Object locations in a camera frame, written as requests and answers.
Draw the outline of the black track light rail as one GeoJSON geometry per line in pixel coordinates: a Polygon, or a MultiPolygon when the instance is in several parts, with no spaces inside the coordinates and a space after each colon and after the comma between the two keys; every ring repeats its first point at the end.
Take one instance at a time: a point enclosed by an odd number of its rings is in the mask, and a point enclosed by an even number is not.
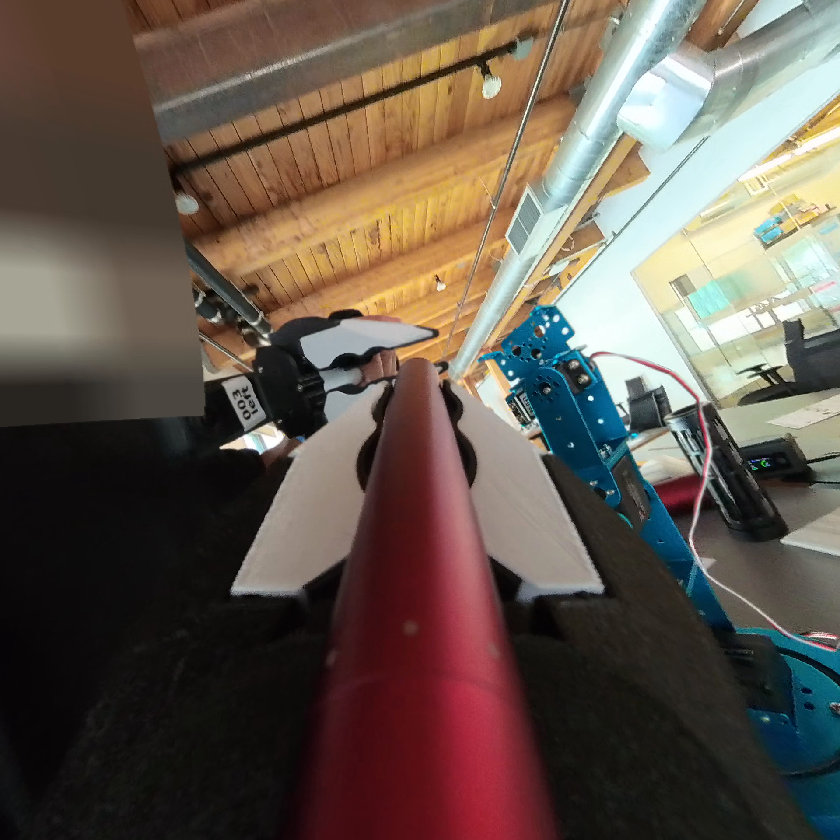
{"type": "Polygon", "coordinates": [[[173,164],[169,169],[171,179],[176,179],[189,172],[200,168],[226,161],[241,154],[267,146],[275,141],[287,139],[296,133],[307,131],[322,123],[346,117],[352,113],[363,111],[376,104],[402,96],[426,85],[441,81],[445,78],[455,76],[462,71],[477,68],[483,76],[490,72],[489,64],[492,60],[512,57],[515,60],[523,60],[528,56],[534,38],[515,38],[493,49],[486,49],[483,52],[460,59],[452,64],[440,66],[439,68],[423,73],[418,77],[402,81],[394,86],[384,88],[372,94],[367,94],[350,102],[345,102],[338,107],[322,110],[316,115],[298,120],[288,125],[258,134],[255,137],[240,140],[237,143],[217,149],[214,152],[197,156],[188,161],[180,161],[173,164]]]}

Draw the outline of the blue toy robot arm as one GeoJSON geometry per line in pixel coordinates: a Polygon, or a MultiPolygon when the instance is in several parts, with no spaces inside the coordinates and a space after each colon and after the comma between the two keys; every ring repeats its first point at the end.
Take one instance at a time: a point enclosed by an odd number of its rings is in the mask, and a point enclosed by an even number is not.
{"type": "Polygon", "coordinates": [[[794,793],[838,788],[838,637],[793,633],[756,605],[766,628],[736,628],[718,599],[726,592],[642,477],[595,357],[572,345],[574,331],[555,306],[537,306],[484,361],[507,378],[509,407],[536,424],[553,454],[663,560],[714,633],[745,694],[748,713],[771,759],[794,793]]]}

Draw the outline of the silver ventilation duct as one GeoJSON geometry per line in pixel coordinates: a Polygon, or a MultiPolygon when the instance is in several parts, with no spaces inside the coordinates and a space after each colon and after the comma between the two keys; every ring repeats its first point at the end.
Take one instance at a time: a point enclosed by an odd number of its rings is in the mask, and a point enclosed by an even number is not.
{"type": "Polygon", "coordinates": [[[704,139],[838,53],[838,2],[801,2],[711,52],[684,42],[703,4],[629,3],[548,170],[518,205],[451,380],[465,377],[624,135],[657,151],[704,139]]]}

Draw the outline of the black power unit with display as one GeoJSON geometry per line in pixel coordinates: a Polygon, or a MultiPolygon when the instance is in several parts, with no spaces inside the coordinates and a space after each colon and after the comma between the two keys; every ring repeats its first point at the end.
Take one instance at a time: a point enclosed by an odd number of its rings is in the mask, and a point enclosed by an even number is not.
{"type": "Polygon", "coordinates": [[[812,466],[789,434],[741,445],[738,449],[744,465],[760,485],[809,487],[816,482],[812,466]]]}

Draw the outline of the black office chair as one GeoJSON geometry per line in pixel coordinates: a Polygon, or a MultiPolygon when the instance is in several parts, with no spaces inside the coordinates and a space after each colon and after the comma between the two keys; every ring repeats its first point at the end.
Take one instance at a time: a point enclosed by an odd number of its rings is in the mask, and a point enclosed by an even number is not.
{"type": "Polygon", "coordinates": [[[839,387],[839,329],[806,338],[801,320],[787,321],[783,326],[786,363],[791,368],[793,379],[785,380],[779,365],[768,367],[761,363],[739,371],[739,375],[759,377],[766,386],[740,398],[738,406],[761,404],[839,387]]]}

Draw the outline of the red metal screwdriver handle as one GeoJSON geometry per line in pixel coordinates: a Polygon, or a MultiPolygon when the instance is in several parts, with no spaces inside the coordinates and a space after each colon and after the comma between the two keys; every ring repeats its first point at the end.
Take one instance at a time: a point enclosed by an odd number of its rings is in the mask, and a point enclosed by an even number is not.
{"type": "Polygon", "coordinates": [[[559,838],[447,404],[386,404],[281,838],[559,838]]]}

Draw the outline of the black slotted cylinder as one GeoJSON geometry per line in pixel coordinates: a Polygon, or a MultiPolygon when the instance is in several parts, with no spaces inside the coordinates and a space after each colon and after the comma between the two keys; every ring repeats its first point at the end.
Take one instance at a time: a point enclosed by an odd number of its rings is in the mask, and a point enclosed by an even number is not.
{"type": "Polygon", "coordinates": [[[717,505],[731,532],[753,542],[773,541],[788,534],[788,525],[753,477],[713,405],[681,408],[666,415],[665,424],[698,477],[710,451],[706,495],[717,505]]]}

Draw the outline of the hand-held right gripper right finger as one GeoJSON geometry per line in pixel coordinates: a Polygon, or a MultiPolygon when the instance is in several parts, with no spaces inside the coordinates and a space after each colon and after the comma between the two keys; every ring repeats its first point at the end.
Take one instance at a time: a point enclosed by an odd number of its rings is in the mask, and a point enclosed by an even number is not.
{"type": "Polygon", "coordinates": [[[489,556],[520,579],[516,598],[596,595],[602,578],[539,450],[459,385],[457,428],[476,456],[471,495],[489,556]]]}

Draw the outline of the thin metal conduit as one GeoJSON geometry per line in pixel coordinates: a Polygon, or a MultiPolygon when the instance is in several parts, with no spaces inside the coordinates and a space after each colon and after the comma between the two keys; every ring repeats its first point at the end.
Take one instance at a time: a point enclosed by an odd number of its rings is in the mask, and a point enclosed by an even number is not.
{"type": "Polygon", "coordinates": [[[560,4],[559,4],[558,13],[557,13],[557,15],[556,15],[556,17],[553,21],[552,28],[551,28],[549,36],[547,38],[546,46],[545,46],[545,49],[543,51],[538,70],[537,70],[536,75],[534,77],[534,80],[532,82],[532,86],[531,86],[529,94],[528,94],[528,99],[526,100],[526,105],[525,105],[525,108],[523,110],[518,129],[517,129],[517,131],[515,133],[515,136],[513,138],[513,142],[511,144],[511,148],[509,150],[509,153],[508,153],[507,159],[505,161],[504,167],[501,170],[501,173],[500,173],[500,176],[499,176],[499,179],[498,179],[498,182],[497,182],[497,189],[496,189],[495,193],[493,194],[493,196],[490,200],[490,214],[489,214],[488,219],[486,221],[484,231],[483,231],[482,236],[479,240],[479,244],[476,248],[476,252],[474,254],[473,261],[472,261],[471,266],[469,268],[469,273],[468,273],[467,278],[465,280],[465,286],[464,286],[461,298],[458,302],[458,306],[457,306],[457,309],[456,309],[454,320],[452,321],[452,324],[450,326],[450,330],[449,330],[449,333],[448,333],[448,336],[447,336],[447,339],[446,339],[446,342],[445,342],[445,345],[444,345],[444,350],[443,350],[443,357],[444,358],[446,356],[448,356],[448,352],[449,352],[450,347],[452,345],[452,342],[454,340],[455,331],[456,331],[456,328],[458,326],[460,316],[461,316],[461,314],[463,312],[463,309],[466,305],[467,297],[469,295],[469,291],[470,291],[473,279],[475,278],[476,272],[477,272],[479,264],[480,264],[481,257],[483,256],[485,247],[487,245],[487,240],[488,240],[490,231],[491,231],[491,229],[492,229],[492,227],[493,227],[493,225],[496,221],[496,217],[497,217],[497,213],[498,213],[499,204],[501,202],[501,198],[503,197],[503,194],[504,194],[505,189],[507,187],[508,179],[509,179],[512,167],[516,162],[516,159],[517,159],[517,156],[518,156],[518,151],[519,151],[519,148],[520,148],[520,145],[521,145],[521,142],[522,142],[523,135],[526,131],[526,128],[528,127],[528,124],[529,124],[529,121],[530,121],[530,118],[531,118],[531,115],[532,115],[532,111],[534,110],[534,108],[537,104],[537,101],[539,99],[539,91],[540,91],[540,88],[543,84],[543,79],[545,77],[546,71],[547,71],[548,66],[550,64],[551,57],[552,57],[553,51],[555,49],[555,46],[557,45],[557,42],[558,42],[559,38],[561,37],[561,35],[564,31],[565,21],[566,21],[566,18],[568,17],[569,9],[570,9],[570,6],[572,5],[572,3],[573,3],[572,1],[561,1],[560,4]]]}

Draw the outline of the dark red cylinder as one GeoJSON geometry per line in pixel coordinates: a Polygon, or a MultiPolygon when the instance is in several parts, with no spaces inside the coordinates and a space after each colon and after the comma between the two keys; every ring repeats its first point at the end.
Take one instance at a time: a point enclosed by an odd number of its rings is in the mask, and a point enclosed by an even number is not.
{"type": "Polygon", "coordinates": [[[654,484],[653,489],[669,514],[683,515],[695,506],[700,478],[692,475],[665,479],[654,484]]]}

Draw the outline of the dark metal pipe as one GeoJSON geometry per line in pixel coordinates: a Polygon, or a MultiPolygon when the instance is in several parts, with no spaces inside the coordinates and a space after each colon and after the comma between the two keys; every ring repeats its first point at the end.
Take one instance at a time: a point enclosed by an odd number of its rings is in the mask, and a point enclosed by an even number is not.
{"type": "Polygon", "coordinates": [[[190,269],[213,290],[258,335],[267,339],[271,328],[265,314],[252,303],[246,294],[228,280],[204,254],[187,238],[183,239],[187,264],[190,269]]]}

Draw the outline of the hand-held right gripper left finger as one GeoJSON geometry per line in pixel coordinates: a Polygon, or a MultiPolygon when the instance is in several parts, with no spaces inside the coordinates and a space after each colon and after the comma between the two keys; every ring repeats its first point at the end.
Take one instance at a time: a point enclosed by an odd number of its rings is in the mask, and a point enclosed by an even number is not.
{"type": "Polygon", "coordinates": [[[231,586],[233,596],[297,596],[349,553],[364,491],[357,459],[373,435],[373,385],[299,447],[231,586]]]}

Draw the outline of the white paper sheet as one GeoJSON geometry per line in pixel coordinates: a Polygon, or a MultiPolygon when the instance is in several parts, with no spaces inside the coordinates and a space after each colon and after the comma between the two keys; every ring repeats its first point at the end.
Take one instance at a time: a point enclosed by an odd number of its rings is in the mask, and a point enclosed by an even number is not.
{"type": "Polygon", "coordinates": [[[791,413],[777,416],[767,423],[774,427],[800,431],[823,422],[838,420],[838,418],[839,394],[835,394],[791,413]]]}
{"type": "Polygon", "coordinates": [[[839,557],[839,509],[784,536],[781,542],[792,547],[839,557]]]}

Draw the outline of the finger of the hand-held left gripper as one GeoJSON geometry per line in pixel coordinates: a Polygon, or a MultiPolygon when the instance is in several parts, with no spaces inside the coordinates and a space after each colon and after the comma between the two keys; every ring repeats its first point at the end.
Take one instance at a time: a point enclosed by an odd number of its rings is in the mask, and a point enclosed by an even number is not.
{"type": "Polygon", "coordinates": [[[394,379],[394,373],[388,374],[385,369],[375,369],[372,364],[351,369],[329,369],[320,372],[325,396],[338,394],[340,396],[356,397],[369,387],[394,379]]]}
{"type": "Polygon", "coordinates": [[[438,337],[436,329],[404,322],[349,318],[329,321],[303,337],[303,358],[318,371],[360,368],[384,350],[399,350],[438,337]]]}

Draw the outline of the person's left hand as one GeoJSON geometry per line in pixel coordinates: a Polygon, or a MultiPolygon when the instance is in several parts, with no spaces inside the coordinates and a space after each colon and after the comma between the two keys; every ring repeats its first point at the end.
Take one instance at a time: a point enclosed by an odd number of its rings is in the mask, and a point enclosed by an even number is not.
{"type": "Polygon", "coordinates": [[[400,361],[395,350],[368,353],[360,365],[359,387],[366,387],[382,380],[391,380],[397,376],[399,370],[400,361]]]}

